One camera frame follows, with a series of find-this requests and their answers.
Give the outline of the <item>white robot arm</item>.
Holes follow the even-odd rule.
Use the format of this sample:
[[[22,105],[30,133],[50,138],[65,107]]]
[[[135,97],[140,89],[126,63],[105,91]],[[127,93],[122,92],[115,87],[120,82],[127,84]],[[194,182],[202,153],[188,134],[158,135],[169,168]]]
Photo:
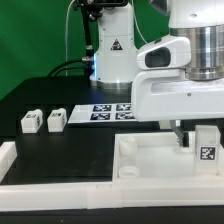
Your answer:
[[[139,121],[224,118],[224,0],[150,0],[169,17],[169,34],[136,48],[134,9],[101,4],[92,85],[131,90]]]

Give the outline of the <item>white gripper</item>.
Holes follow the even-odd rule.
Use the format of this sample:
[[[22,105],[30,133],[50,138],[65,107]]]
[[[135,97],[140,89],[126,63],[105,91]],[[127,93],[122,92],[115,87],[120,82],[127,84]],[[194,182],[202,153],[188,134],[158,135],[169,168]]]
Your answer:
[[[131,89],[132,114],[139,121],[171,120],[180,147],[189,135],[180,120],[224,118],[224,78],[193,81],[187,78],[190,41],[167,35],[141,47],[139,73]]]

